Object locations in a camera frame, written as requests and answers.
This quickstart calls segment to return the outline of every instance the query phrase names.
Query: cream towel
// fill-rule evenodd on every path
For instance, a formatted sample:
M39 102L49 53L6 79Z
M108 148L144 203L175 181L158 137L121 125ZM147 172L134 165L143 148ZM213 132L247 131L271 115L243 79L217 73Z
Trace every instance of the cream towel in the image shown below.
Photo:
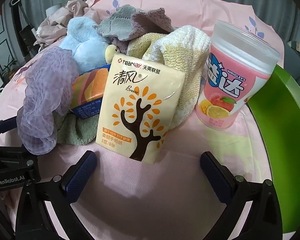
M186 80L170 125L170 129L173 129L189 116L197 103L201 73L209 53L210 38L203 31L190 25L178 28L154 43L147 41L149 37L143 40L144 36L129 44L127 55L141 58L140 55L143 54L145 58L142 59L164 63L186 73ZM148 55L147 48L150 46L152 46L151 52Z
M166 34L147 33L130 41L127 49L127 55L140 59L149 59L153 44L164 36L166 36Z

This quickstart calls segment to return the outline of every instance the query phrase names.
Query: plastic bottle lid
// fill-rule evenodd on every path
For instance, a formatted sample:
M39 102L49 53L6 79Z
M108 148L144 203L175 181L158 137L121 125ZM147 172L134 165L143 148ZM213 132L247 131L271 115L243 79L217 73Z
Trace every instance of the plastic bottle lid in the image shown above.
M227 56L262 74L271 75L280 53L255 34L217 21L211 44Z

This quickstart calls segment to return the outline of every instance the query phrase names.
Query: mango illustration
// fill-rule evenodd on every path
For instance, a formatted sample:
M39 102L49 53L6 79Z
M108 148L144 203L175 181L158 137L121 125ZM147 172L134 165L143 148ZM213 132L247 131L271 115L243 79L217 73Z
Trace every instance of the mango illustration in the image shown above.
M209 106L212 106L212 103L209 100L205 99L200 102L199 108L204 114L207 114L207 109Z

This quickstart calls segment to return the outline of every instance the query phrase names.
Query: breeze tissue package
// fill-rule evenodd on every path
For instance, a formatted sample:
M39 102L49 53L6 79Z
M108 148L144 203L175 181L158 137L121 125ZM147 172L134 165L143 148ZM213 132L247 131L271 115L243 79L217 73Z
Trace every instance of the breeze tissue package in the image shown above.
M96 142L128 158L154 163L184 81L185 73L163 64L114 55Z

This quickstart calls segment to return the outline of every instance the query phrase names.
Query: pink cloth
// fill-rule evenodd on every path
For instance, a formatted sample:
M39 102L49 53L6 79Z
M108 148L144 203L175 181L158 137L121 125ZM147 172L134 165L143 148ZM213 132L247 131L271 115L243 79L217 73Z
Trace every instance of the pink cloth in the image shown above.
M67 26L73 17L86 16L100 23L98 13L91 10L84 1L72 0L58 9L54 14L48 16L36 31L36 44L51 45L67 34Z
M114 0L88 0L101 19L108 17ZM257 21L251 6L219 0L117 0L149 10L163 7L172 25L185 24L212 34L217 19L239 27L250 25L249 16ZM283 44L268 25L259 21L258 31L273 45L283 59ZM0 120L15 116L23 105L25 73L18 72L0 96ZM17 131L0 135L0 145L19 146ZM257 124L247 106L240 111L232 127L224 131L205 126L195 112L179 127L167 134L156 164L148 165L125 158L90 143L86 146L57 145L50 153L38 157L43 181L63 174L86 150L97 153L98 165L89 179L74 211L95 239L203 239L223 212L225 205L215 196L200 169L202 152L210 150L234 174L262 182L271 178L270 167ZM18 202L21 189L12 190ZM58 233L68 239L48 209ZM250 205L247 204L231 238L239 234ZM15 225L17 209L10 210Z

